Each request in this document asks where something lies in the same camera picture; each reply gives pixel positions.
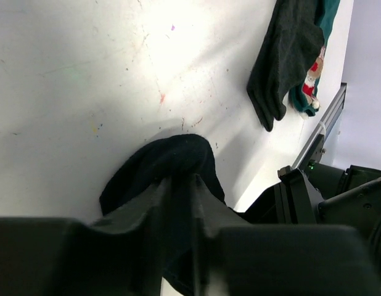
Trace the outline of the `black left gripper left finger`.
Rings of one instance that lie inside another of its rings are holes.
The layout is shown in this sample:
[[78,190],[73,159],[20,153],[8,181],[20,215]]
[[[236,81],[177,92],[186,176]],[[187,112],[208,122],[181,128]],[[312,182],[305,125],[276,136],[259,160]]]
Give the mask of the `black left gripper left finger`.
[[0,295],[159,295],[171,182],[94,224],[0,217]]

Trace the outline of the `teal christmas sock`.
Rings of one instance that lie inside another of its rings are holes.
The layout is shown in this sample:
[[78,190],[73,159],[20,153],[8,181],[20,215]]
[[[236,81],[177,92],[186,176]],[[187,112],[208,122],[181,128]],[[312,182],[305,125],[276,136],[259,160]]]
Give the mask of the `teal christmas sock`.
[[318,1],[315,22],[323,32],[324,45],[321,47],[314,64],[307,71],[304,82],[289,91],[289,101],[292,107],[303,117],[315,116],[320,108],[320,102],[317,99],[318,84],[324,66],[327,43],[339,4],[339,0]]

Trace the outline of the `black sock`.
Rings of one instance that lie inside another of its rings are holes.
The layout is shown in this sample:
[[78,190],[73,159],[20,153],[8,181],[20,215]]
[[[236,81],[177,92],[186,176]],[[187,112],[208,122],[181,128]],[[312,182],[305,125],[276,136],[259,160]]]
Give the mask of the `black sock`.
[[199,175],[208,190],[224,202],[224,191],[215,169],[210,143],[197,134],[180,134],[148,143],[132,155],[102,191],[99,202],[103,215],[145,191],[152,183],[172,180],[171,214],[163,277],[180,294],[194,294],[191,242],[191,200],[182,181]]
[[250,73],[247,94],[263,128],[283,119],[284,96],[304,81],[324,44],[317,1],[277,1]]

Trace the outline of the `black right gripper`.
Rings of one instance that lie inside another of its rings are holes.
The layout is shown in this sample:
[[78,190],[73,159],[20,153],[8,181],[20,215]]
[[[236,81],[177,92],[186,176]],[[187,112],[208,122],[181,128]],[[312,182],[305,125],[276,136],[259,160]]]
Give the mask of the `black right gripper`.
[[310,165],[278,172],[240,217],[253,224],[334,224],[355,228],[381,247],[381,171],[361,166],[340,170]]

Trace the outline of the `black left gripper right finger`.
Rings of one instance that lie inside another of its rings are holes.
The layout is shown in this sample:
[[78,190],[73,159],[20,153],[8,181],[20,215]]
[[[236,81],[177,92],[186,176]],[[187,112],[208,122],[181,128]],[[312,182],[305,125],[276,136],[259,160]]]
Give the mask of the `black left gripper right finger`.
[[192,224],[196,295],[381,295],[366,243],[351,227],[251,224],[200,177]]

